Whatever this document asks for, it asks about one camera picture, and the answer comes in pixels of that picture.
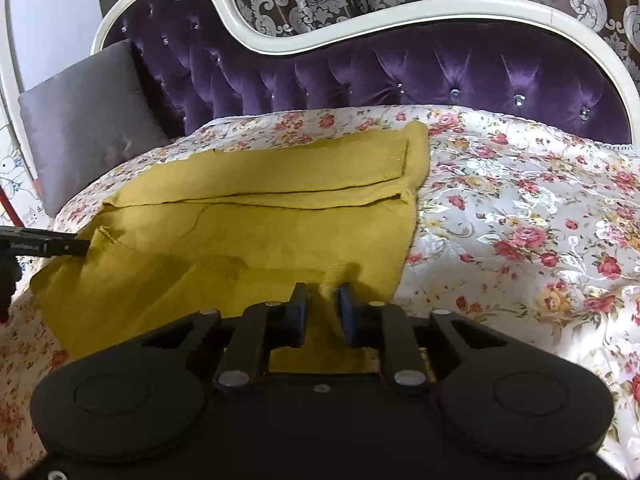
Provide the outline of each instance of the bedspread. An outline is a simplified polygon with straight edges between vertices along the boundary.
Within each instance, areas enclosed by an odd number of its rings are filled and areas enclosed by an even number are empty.
[[[600,454],[627,476],[640,474],[640,158],[633,155],[461,107],[231,118],[110,171],[51,228],[78,231],[103,199],[155,163],[211,148],[277,148],[370,127],[398,129],[412,119],[430,128],[431,174],[418,190],[417,229],[394,301],[414,316],[458,309],[592,370],[616,405]],[[28,403],[66,353],[28,290],[11,314],[0,326],[0,467],[15,476],[44,453]]]

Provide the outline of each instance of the black glove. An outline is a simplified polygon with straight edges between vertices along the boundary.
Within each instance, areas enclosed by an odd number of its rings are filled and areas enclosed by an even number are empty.
[[[22,269],[16,257],[0,253],[0,323],[9,320],[11,297],[21,277]]]

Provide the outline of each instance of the purple velvet headboard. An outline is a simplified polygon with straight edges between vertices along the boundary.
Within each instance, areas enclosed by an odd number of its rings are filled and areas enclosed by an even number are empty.
[[[134,44],[149,104],[171,137],[225,116],[460,104],[594,140],[631,142],[623,102],[591,57],[523,23],[414,24],[267,56],[230,35],[211,0],[137,0],[113,24],[104,46],[125,38]]]

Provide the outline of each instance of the white headboard frame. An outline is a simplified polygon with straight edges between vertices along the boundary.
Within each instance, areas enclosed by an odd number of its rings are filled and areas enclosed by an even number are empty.
[[[134,1],[136,0],[118,0],[107,13],[95,35],[92,54],[102,48],[113,23]],[[575,43],[609,77],[625,106],[633,146],[640,150],[640,95],[629,72],[601,37],[560,10],[529,0],[422,0],[363,14],[298,36],[275,38],[261,34],[249,26],[234,0],[211,1],[222,23],[236,40],[248,49],[268,56],[296,54],[387,28],[436,20],[507,20],[544,28]]]

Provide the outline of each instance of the pillow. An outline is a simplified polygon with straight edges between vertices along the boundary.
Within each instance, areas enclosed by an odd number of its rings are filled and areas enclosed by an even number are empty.
[[[128,40],[47,79],[18,102],[51,217],[107,171],[170,143],[148,108]]]

